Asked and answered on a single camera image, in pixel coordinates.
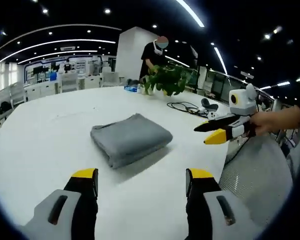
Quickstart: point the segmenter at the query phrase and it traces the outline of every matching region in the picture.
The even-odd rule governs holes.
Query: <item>white table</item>
[[[63,189],[73,173],[98,168],[98,239],[184,239],[186,168],[206,169],[219,181],[228,143],[204,145],[210,133],[193,129],[205,120],[166,106],[179,101],[200,106],[202,96],[158,94],[106,87],[18,106],[0,129],[0,204],[11,221],[25,225],[35,206],[54,190]],[[218,104],[220,113],[229,111]],[[136,163],[111,169],[90,130],[135,113],[169,130],[173,140]]]

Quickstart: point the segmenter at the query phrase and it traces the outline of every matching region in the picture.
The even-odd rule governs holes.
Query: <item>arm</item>
[[[154,68],[154,65],[152,64],[152,62],[150,61],[149,58],[147,58],[145,60],[145,64],[149,67],[149,69],[153,69]]]
[[[251,117],[250,121],[256,125],[255,133],[257,135],[296,129],[300,127],[300,107],[293,106],[280,111],[257,112]]]

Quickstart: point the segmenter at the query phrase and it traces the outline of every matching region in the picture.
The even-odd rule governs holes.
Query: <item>white chair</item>
[[[32,101],[41,97],[39,84],[34,84],[25,87],[25,93],[28,101]]]
[[[57,83],[55,82],[43,82],[40,85],[40,97],[46,97],[46,96],[51,96],[56,94],[56,85]]]
[[[22,82],[10,85],[12,107],[26,102],[26,91]]]
[[[102,68],[102,73],[111,73],[112,70],[111,70],[111,67],[110,66],[104,66]]]
[[[64,73],[60,76],[61,93],[79,90],[78,74],[76,72]]]
[[[122,83],[117,72],[103,72],[100,87],[114,87],[120,86]]]
[[[100,76],[87,76],[84,79],[84,89],[95,89],[100,87]]]
[[[0,120],[9,116],[13,111],[10,87],[0,90]]]

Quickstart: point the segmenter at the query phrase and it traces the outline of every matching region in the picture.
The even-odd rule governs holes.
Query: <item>gray folded towel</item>
[[[172,134],[162,126],[137,113],[126,120],[92,127],[93,141],[108,157],[111,168],[134,163],[163,148]]]

